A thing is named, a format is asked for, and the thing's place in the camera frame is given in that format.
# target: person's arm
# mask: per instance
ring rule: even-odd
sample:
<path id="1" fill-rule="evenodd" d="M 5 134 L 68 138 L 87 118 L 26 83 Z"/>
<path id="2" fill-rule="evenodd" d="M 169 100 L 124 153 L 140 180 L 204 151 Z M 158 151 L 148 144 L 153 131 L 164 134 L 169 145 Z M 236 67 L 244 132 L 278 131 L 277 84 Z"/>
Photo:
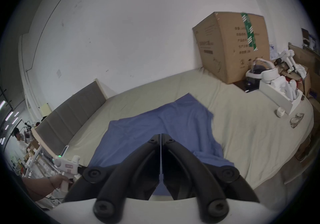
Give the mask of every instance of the person's arm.
<path id="1" fill-rule="evenodd" d="M 54 189 L 61 185 L 62 181 L 72 183 L 68 177 L 61 174 L 41 179 L 22 178 L 22 182 L 33 201 L 38 201 L 52 193 Z"/>

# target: cable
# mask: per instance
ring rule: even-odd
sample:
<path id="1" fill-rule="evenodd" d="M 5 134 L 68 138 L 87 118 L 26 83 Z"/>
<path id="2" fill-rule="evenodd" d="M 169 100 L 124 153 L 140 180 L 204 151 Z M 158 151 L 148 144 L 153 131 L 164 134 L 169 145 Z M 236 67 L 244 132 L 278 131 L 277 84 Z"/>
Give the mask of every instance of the cable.
<path id="1" fill-rule="evenodd" d="M 45 29 L 45 27 L 46 27 L 46 25 L 47 25 L 47 23 L 48 23 L 48 21 L 49 21 L 49 19 L 50 19 L 51 15 L 53 14 L 54 10 L 57 8 L 57 6 L 58 6 L 58 4 L 59 4 L 60 2 L 61 2 L 61 0 L 59 0 L 59 2 L 57 3 L 57 5 L 56 5 L 56 6 L 54 7 L 54 9 L 52 10 L 52 12 L 51 12 L 51 14 L 50 14 L 50 16 L 49 16 L 49 18 L 48 18 L 47 22 L 45 23 L 45 25 L 44 25 L 44 27 L 43 27 L 43 29 L 42 29 L 42 32 L 41 32 L 41 34 L 40 34 L 40 37 L 39 37 L 39 40 L 38 40 L 37 46 L 36 46 L 35 51 L 34 51 L 34 56 L 33 56 L 33 60 L 32 60 L 31 68 L 30 68 L 30 69 L 28 69 L 28 70 L 26 70 L 26 72 L 28 72 L 29 70 L 31 70 L 31 69 L 32 69 L 32 67 L 33 67 L 33 62 L 34 62 L 34 60 L 35 60 L 35 56 L 36 56 L 36 52 L 37 52 L 37 48 L 38 48 L 38 45 L 39 45 L 39 42 L 40 42 L 40 39 L 41 39 L 42 33 L 43 33 L 43 31 L 44 31 L 44 29 Z"/>

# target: beige bedsheet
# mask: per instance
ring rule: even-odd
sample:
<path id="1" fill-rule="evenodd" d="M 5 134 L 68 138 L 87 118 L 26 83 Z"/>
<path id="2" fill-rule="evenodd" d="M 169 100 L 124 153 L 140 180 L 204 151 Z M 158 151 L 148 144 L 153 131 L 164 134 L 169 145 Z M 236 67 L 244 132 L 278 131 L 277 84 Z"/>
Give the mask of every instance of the beige bedsheet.
<path id="1" fill-rule="evenodd" d="M 313 127 L 307 99 L 290 116 L 278 118 L 278 106 L 259 90 L 246 94 L 206 70 L 190 70 L 109 98 L 73 137 L 65 156 L 79 155 L 80 163 L 87 166 L 110 121 L 158 108 L 187 93 L 213 113 L 214 138 L 252 188 L 275 175 Z M 300 112 L 304 118 L 293 129 L 289 120 Z"/>

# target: bed frame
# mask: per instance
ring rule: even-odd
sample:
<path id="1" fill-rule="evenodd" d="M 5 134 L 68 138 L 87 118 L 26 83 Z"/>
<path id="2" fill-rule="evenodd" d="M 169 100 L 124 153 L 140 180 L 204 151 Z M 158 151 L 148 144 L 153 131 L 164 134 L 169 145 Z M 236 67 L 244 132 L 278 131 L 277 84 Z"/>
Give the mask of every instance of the bed frame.
<path id="1" fill-rule="evenodd" d="M 34 138 L 52 157 L 60 155 L 78 130 L 106 100 L 106 94 L 95 79 L 58 106 L 37 128 L 32 128 Z"/>

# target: person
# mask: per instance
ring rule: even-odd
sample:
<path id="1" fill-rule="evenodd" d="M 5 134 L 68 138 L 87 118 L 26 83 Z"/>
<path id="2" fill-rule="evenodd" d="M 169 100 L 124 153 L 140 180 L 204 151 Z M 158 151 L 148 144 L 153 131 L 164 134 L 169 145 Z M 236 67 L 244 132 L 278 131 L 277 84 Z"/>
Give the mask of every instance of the person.
<path id="1" fill-rule="evenodd" d="M 23 135 L 20 133 L 18 127 L 14 128 L 12 134 L 17 138 L 17 143 L 20 150 L 25 154 L 28 153 L 28 148 L 31 147 L 31 144 L 27 144 L 24 142 Z"/>
<path id="2" fill-rule="evenodd" d="M 15 178 L 33 201 L 45 198 L 48 194 L 59 188 L 63 181 L 72 183 L 68 177 L 62 174 L 40 179 L 31 179 L 26 177 L 21 178 L 17 175 L 15 175 Z"/>

